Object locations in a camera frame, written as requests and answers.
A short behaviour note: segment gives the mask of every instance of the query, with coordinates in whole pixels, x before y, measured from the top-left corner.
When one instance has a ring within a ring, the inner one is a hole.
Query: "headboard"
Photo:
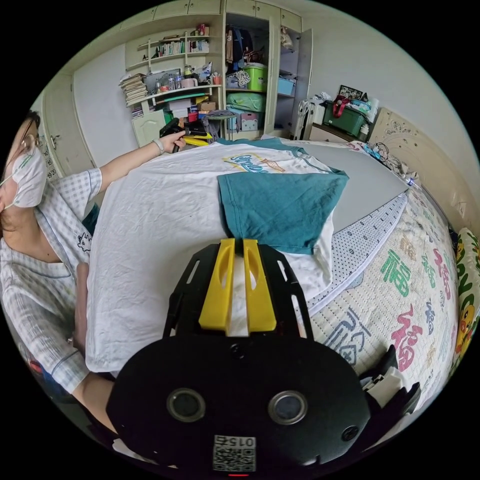
[[[450,158],[418,128],[396,113],[381,108],[370,143],[383,143],[420,177],[423,187],[445,213],[453,229],[468,227],[480,235],[480,210]]]

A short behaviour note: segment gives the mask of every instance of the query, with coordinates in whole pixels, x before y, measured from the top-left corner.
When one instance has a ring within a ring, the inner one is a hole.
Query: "face mask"
[[[12,174],[0,183],[0,187],[9,178],[15,180],[18,189],[13,202],[5,209],[12,205],[24,209],[39,205],[47,182],[47,164],[40,150],[35,147],[31,155],[20,155],[13,163]]]

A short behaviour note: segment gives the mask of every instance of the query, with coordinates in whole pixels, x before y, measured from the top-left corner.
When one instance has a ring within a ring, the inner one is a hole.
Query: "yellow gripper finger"
[[[245,263],[246,321],[248,334],[252,332],[272,332],[277,326],[274,307],[270,298],[267,277],[265,276],[259,245],[256,240],[243,240]],[[252,288],[251,276],[255,279]]]
[[[232,315],[234,259],[235,239],[222,240],[198,321],[202,329],[223,331],[227,336]]]

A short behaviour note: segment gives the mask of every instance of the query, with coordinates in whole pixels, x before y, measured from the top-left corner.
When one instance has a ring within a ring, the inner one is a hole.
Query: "mug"
[[[198,86],[199,86],[199,82],[196,78],[184,78],[181,81],[181,87],[183,89],[191,89],[193,87],[198,87]]]

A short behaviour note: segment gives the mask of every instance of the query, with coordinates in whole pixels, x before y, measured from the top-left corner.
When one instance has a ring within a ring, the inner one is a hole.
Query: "picture frame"
[[[360,100],[363,94],[364,93],[362,91],[346,85],[340,85],[340,90],[338,91],[338,95],[346,97],[350,100]]]

